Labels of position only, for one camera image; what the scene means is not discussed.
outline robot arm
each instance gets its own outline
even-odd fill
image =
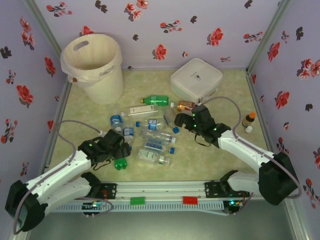
[[[192,116],[178,114],[174,123],[178,127],[185,124],[184,128],[195,133],[195,137],[202,136],[210,145],[232,153],[255,170],[257,174],[232,170],[222,177],[220,186],[226,195],[229,195],[231,190],[260,193],[267,202],[278,205],[297,189],[297,184],[288,173],[274,163],[277,162],[297,179],[290,158],[285,153],[275,154],[240,136],[235,137],[230,127],[215,122],[204,105],[196,106],[192,110]]]
[[[124,137],[109,130],[104,137],[84,141],[75,152],[50,171],[10,187],[5,210],[14,218],[23,232],[36,227],[56,207],[71,200],[88,196],[94,198],[100,191],[101,182],[91,172],[86,172],[75,181],[68,182],[97,163],[130,155],[130,147]]]

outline floral wallpaper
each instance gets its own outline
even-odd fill
[[[38,175],[66,76],[23,1],[0,2],[0,25],[0,238],[8,239],[9,188]]]
[[[192,58],[217,68],[246,68],[279,5],[279,0],[35,2],[61,48],[78,36],[106,33],[120,44],[123,69],[179,68]]]
[[[320,236],[318,5],[318,0],[293,1],[252,70],[274,148],[289,155],[304,190],[296,201],[306,216],[309,239]]]

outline green plastic bottle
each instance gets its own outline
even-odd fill
[[[157,104],[158,106],[169,105],[169,97],[163,95],[151,95],[146,98],[141,98],[142,104],[152,105]]]
[[[128,163],[124,157],[114,160],[114,167],[117,170],[126,169],[127,166],[128,166]]]

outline wire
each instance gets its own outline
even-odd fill
[[[63,140],[65,141],[66,143],[70,144],[71,147],[72,147],[72,155],[70,157],[70,159],[64,164],[62,165],[61,167],[57,168],[56,170],[54,170],[53,172],[49,173],[48,175],[46,175],[45,177],[43,177],[40,181],[38,181],[36,184],[34,184],[33,187],[31,187],[26,193],[25,195],[22,197],[21,201],[19,202],[18,204],[18,207],[16,208],[16,211],[15,211],[15,215],[14,215],[14,221],[13,221],[13,234],[14,235],[18,235],[21,231],[22,231],[22,228],[20,228],[18,231],[17,231],[17,226],[18,226],[18,219],[19,219],[19,215],[20,215],[20,212],[21,212],[21,208],[26,200],[26,198],[32,193],[33,190],[36,189],[37,186],[39,186],[41,183],[43,183],[45,180],[47,180],[48,178],[50,178],[52,175],[56,174],[57,172],[61,171],[62,169],[64,169],[66,166],[68,166],[68,164],[74,159],[75,155],[76,155],[76,152],[77,152],[77,148],[76,146],[71,142],[69,141],[68,139],[66,139],[64,136],[62,136],[60,133],[59,133],[59,127],[62,123],[77,123],[77,124],[82,124],[88,128],[91,128],[95,131],[97,131],[98,133],[100,133],[100,131],[89,125],[89,124],[86,124],[84,122],[81,122],[81,121],[78,121],[78,120],[63,120],[61,122],[58,122],[57,125],[55,126],[55,131],[57,131],[57,135]]]
[[[92,170],[97,171],[97,170],[99,170],[100,168],[102,168],[102,167],[104,167],[104,166],[106,166],[106,165],[109,165],[109,164],[111,163],[111,160],[108,159],[107,162],[108,162],[108,163],[103,164],[103,165],[99,166],[98,168],[97,168],[98,163],[95,164],[95,165],[93,166]]]
[[[226,99],[229,100],[231,103],[233,103],[233,105],[236,107],[238,114],[239,114],[239,119],[238,122],[236,123],[236,125],[232,128],[232,133],[233,136],[235,137],[236,140],[238,140],[240,143],[242,143],[243,145],[247,146],[248,148],[252,149],[253,151],[255,151],[256,153],[260,154],[263,157],[266,157],[268,160],[270,160],[271,162],[273,162],[275,165],[277,165],[282,171],[284,171],[296,184],[297,188],[298,188],[298,193],[294,196],[288,196],[288,199],[297,199],[302,195],[302,189],[301,186],[298,182],[298,180],[291,174],[291,172],[289,172],[285,167],[283,167],[279,162],[277,162],[276,160],[274,160],[272,157],[264,154],[264,152],[260,151],[259,149],[255,148],[254,146],[251,146],[250,144],[246,143],[245,141],[242,141],[239,136],[236,134],[236,128],[240,125],[241,123],[241,110],[239,108],[239,106],[237,105],[237,103],[235,101],[233,101],[231,98],[227,97],[227,96],[215,96],[215,97],[211,97],[208,100],[204,101],[203,104],[207,104],[208,102],[215,100],[215,99]],[[250,197],[247,199],[247,201],[245,202],[245,205],[247,205],[247,203],[249,202],[249,200],[252,198],[253,193],[250,195]]]

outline green block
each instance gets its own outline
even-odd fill
[[[119,158],[114,160],[114,167],[117,170],[126,169],[128,166],[126,158]]]
[[[130,205],[145,205],[145,204],[146,204],[146,201],[144,196],[130,198]]]

